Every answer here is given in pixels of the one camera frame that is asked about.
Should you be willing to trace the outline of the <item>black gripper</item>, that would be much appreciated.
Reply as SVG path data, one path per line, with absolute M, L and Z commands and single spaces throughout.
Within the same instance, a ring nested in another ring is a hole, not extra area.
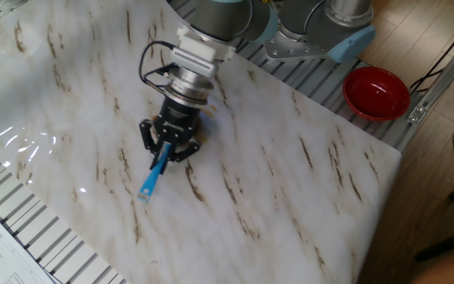
M 160 156 L 163 140 L 171 143 L 168 160 L 179 163 L 201 148 L 202 144 L 192 138 L 199 120 L 200 109 L 185 106 L 165 97 L 157 118 L 140 122 L 143 144 L 156 159 Z

